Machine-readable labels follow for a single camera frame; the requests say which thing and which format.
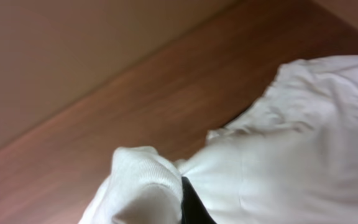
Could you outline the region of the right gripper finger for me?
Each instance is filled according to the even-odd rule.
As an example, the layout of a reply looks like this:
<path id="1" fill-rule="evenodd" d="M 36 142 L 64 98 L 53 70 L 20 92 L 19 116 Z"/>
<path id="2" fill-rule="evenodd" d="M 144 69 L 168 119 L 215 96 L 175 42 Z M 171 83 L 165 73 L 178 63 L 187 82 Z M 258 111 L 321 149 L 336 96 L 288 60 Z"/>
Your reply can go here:
<path id="1" fill-rule="evenodd" d="M 183 200 L 181 224 L 216 224 L 187 177 L 181 178 Z"/>

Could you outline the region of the white polo shirt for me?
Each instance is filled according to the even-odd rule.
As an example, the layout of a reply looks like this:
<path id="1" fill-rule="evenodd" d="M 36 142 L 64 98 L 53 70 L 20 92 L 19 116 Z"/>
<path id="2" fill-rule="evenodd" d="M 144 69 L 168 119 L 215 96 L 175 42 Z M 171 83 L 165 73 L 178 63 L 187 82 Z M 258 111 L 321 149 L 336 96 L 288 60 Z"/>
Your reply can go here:
<path id="1" fill-rule="evenodd" d="M 82 223 L 181 223 L 187 177 L 216 223 L 358 223 L 358 55 L 296 60 L 187 160 L 120 147 Z"/>

